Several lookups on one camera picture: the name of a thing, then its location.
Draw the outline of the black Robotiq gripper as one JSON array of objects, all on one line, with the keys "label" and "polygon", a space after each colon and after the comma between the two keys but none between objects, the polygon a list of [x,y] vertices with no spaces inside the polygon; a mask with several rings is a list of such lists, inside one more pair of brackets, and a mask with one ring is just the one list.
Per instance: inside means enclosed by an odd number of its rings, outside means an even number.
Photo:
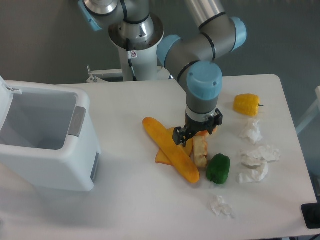
[{"label": "black Robotiq gripper", "polygon": [[204,132],[204,136],[211,135],[217,126],[223,123],[223,114],[216,108],[213,116],[207,121],[195,121],[190,117],[186,117],[184,127],[175,127],[173,129],[172,139],[178,145],[186,146],[187,141],[193,138],[197,133]]}]

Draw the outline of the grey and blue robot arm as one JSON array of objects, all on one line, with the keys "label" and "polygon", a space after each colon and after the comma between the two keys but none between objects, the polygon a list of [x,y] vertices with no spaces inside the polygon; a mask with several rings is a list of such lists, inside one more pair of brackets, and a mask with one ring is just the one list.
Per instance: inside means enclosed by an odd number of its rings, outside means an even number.
[{"label": "grey and blue robot arm", "polygon": [[189,40],[165,36],[163,23],[147,0],[78,2],[94,31],[108,31],[125,82],[156,80],[162,65],[185,91],[185,125],[176,127],[172,136],[177,145],[222,124],[217,102],[223,75],[215,60],[241,47],[247,38],[245,24],[228,17],[220,1],[188,0],[186,5],[199,29]]}]

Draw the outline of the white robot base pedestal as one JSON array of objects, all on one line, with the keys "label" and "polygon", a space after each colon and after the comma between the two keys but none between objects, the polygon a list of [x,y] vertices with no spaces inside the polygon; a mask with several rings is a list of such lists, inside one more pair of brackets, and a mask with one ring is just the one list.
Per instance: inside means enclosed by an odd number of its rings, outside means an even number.
[{"label": "white robot base pedestal", "polygon": [[123,81],[157,79],[157,48],[164,37],[164,26],[150,13],[139,23],[121,21],[108,28],[109,38],[117,47]]}]

